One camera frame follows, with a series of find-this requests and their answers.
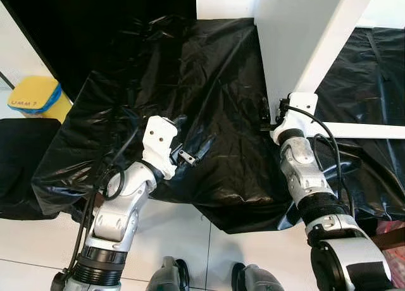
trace black plastic bag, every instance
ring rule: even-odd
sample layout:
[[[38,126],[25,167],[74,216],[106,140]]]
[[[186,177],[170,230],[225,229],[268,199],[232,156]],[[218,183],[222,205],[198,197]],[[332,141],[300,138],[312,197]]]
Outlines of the black plastic bag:
[[[45,213],[64,210],[91,191],[132,132],[134,120],[126,114],[130,110],[139,131],[119,159],[124,168],[141,158],[143,130],[152,115],[187,115],[178,139],[190,153],[210,136],[216,138],[196,168],[161,183],[153,198],[191,203],[228,233],[282,230],[297,223],[279,168],[279,148],[268,133],[259,131],[262,100],[271,96],[266,96],[252,19],[190,22],[165,17],[149,24],[134,22],[120,32],[109,58],[89,75],[33,179]],[[328,151],[320,153],[327,165]],[[364,163],[352,172],[361,176],[357,206],[372,206],[366,213],[380,218],[403,218],[400,183],[385,187],[377,173],[381,182],[369,195],[362,186],[374,179],[375,170]],[[392,195],[401,191],[402,209]],[[376,212],[383,203],[387,212]]]
[[[356,28],[316,92],[316,116],[331,122],[405,126],[404,58],[404,30]],[[356,218],[405,220],[405,140],[339,142]],[[322,154],[331,165],[326,149]]]

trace white tile floor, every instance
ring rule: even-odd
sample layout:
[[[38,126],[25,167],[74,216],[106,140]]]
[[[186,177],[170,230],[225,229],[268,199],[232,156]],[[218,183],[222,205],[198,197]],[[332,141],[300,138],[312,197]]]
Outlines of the white tile floor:
[[[49,290],[72,253],[78,225],[55,220],[0,220],[0,290]],[[227,235],[191,205],[150,200],[140,214],[123,273],[122,291],[144,290],[163,256],[187,261],[191,287],[230,290],[233,263],[255,263],[289,290],[317,290],[304,228]]]

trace white panel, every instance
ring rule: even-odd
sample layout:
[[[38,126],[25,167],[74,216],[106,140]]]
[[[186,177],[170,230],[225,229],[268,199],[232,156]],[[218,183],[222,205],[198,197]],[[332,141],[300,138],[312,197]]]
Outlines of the white panel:
[[[272,122],[280,98],[314,92],[370,0],[259,0],[256,11]]]
[[[363,125],[360,123],[325,122],[336,138],[373,138],[373,139],[405,139],[405,127],[397,125]],[[317,123],[311,123],[306,129],[308,137],[321,133],[329,137]]]
[[[0,77],[0,91],[11,90],[11,87]]]
[[[371,0],[358,27],[405,27],[405,0]]]
[[[254,16],[255,0],[197,0],[197,19]]]
[[[0,2],[0,71],[16,85],[26,76],[52,76]]]
[[[3,118],[24,118],[24,116],[14,109],[10,109],[7,105],[8,97],[11,94],[11,89],[1,90],[0,89],[0,119]]]

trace yellow container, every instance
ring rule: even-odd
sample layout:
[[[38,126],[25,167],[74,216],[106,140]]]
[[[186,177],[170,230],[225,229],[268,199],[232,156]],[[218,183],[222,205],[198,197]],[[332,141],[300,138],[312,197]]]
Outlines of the yellow container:
[[[25,117],[55,118],[61,123],[72,108],[58,81],[43,76],[25,78],[10,94],[8,106]]]

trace white wall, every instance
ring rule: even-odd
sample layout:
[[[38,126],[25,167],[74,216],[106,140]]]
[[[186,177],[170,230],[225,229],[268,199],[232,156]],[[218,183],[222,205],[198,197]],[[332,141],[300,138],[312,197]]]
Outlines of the white wall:
[[[197,0],[197,19],[254,17],[256,0]]]
[[[0,90],[0,119],[3,118],[23,118],[24,116],[7,105],[11,90]]]
[[[371,0],[358,27],[405,27],[405,0]]]
[[[0,77],[0,91],[2,90],[10,90],[11,87]]]
[[[26,76],[52,76],[0,2],[0,71],[13,84]]]

